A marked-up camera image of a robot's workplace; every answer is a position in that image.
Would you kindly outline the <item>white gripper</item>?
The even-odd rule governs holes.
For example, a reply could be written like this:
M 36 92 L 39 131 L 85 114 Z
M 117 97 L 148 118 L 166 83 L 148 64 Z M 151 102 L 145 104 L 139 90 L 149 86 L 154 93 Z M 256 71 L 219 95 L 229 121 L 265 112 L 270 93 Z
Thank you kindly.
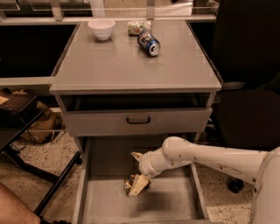
M 131 152 L 130 155 L 139 161 L 139 171 L 142 173 L 129 177 L 129 196 L 132 197 L 137 196 L 151 182 L 150 178 L 155 178 L 165 169 L 165 155 L 161 148 L 144 154 Z

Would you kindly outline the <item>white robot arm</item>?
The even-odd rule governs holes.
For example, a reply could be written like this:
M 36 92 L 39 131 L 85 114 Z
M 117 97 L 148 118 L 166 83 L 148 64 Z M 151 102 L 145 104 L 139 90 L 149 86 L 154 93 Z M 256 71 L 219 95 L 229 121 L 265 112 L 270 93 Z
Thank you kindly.
M 165 170 L 196 162 L 254 186 L 249 224 L 280 224 L 280 147 L 271 151 L 242 150 L 191 143 L 171 136 L 144 154 L 134 152 L 139 173 L 129 190 L 138 195 Z

